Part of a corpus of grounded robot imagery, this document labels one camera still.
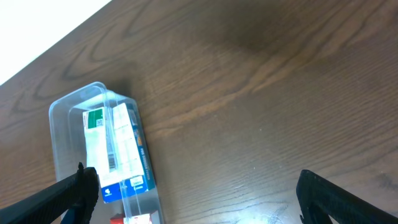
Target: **brown wooden surface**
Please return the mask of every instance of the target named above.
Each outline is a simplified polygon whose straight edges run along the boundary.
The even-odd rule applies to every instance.
[[[167,223],[299,223],[301,169],[398,215],[397,15],[115,0],[0,87],[0,207],[55,182],[49,106],[101,81],[138,102]]]

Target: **white floor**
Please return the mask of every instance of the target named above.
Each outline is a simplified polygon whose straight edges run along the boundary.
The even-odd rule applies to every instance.
[[[0,0],[0,85],[110,0]]]

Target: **wood grain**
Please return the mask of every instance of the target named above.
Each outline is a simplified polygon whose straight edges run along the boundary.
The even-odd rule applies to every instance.
[[[0,207],[55,182],[51,102],[137,100],[167,223],[298,223],[311,169],[398,215],[398,2],[113,1],[0,87]]]

